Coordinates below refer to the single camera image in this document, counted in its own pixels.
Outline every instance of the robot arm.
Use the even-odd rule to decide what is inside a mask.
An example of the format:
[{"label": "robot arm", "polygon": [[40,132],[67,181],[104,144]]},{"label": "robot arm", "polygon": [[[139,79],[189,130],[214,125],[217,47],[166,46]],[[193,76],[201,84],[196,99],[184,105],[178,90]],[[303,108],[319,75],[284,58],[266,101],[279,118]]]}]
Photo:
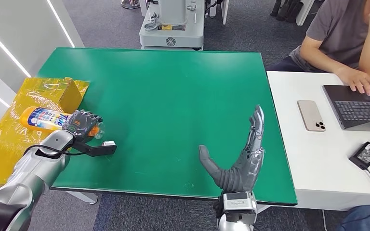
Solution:
[{"label": "robot arm", "polygon": [[29,147],[16,163],[12,175],[0,187],[0,231],[26,231],[40,196],[53,185],[67,166],[70,147],[91,156],[114,153],[116,146],[90,147],[90,131],[102,118],[76,111],[63,130],[52,132],[41,144]]},{"label": "robot arm", "polygon": [[246,145],[229,170],[218,167],[210,158],[208,149],[204,145],[199,146],[202,165],[216,185],[223,189],[214,207],[219,231],[252,231],[256,222],[257,203],[252,190],[264,157],[264,114],[260,106],[256,106],[250,123]]}]

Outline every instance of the cardboard box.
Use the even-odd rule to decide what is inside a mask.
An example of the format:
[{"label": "cardboard box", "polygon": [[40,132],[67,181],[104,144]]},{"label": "cardboard box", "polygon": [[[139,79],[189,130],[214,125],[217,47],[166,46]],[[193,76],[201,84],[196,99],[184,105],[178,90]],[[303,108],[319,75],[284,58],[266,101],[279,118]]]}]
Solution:
[{"label": "cardboard box", "polygon": [[19,122],[30,106],[73,113],[88,88],[86,81],[71,78],[27,78],[0,120],[0,185],[6,183],[25,149],[42,142],[48,132],[27,129]]}]

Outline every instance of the floor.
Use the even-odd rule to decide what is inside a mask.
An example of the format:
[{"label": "floor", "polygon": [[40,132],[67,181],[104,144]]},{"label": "floor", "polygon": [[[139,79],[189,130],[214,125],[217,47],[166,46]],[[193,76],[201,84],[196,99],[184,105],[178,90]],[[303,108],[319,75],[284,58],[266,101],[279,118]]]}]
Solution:
[{"label": "floor", "polygon": [[[117,0],[63,2],[86,47],[140,48],[138,32],[143,17],[139,9],[123,9]],[[226,25],[219,8],[218,17],[206,20],[205,50],[258,51],[265,66],[287,56],[301,43],[314,15],[304,26],[279,22],[269,16],[273,4],[274,0],[231,0]],[[99,203],[89,205],[66,192],[50,191],[36,206],[29,230],[216,230],[212,202],[100,196]],[[326,211],[328,230],[334,230],[344,215]],[[324,230],[321,211],[310,209],[273,207],[259,215],[257,224],[261,231]]]}]

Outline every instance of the gray robotic hand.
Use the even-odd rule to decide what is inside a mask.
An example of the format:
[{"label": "gray robotic hand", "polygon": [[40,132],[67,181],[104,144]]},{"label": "gray robotic hand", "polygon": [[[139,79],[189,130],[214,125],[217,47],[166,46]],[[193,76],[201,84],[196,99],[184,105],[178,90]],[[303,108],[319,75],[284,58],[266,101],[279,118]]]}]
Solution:
[{"label": "gray robotic hand", "polygon": [[216,185],[224,193],[251,192],[263,163],[264,149],[262,148],[262,135],[264,129],[264,114],[257,105],[253,115],[249,118],[251,123],[245,147],[239,158],[229,170],[221,169],[209,156],[204,145],[199,146],[199,159]]},{"label": "gray robotic hand", "polygon": [[204,145],[199,146],[200,162],[216,185],[223,189],[213,206],[219,231],[253,231],[255,227],[257,203],[252,190],[264,157],[264,114],[259,105],[249,121],[251,125],[246,145],[230,169],[218,167],[209,156],[208,149]]}]

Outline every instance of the green tabletop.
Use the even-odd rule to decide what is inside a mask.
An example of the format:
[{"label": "green tabletop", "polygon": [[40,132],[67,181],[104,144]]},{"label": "green tabletop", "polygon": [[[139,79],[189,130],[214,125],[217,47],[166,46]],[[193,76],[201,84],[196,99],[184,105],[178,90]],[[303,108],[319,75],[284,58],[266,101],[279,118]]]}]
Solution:
[{"label": "green tabletop", "polygon": [[71,157],[54,187],[216,198],[198,145],[231,167],[260,104],[266,153],[253,191],[260,202],[297,203],[259,53],[57,48],[37,76],[90,81],[80,108],[101,115],[106,133],[89,145],[118,146]]}]

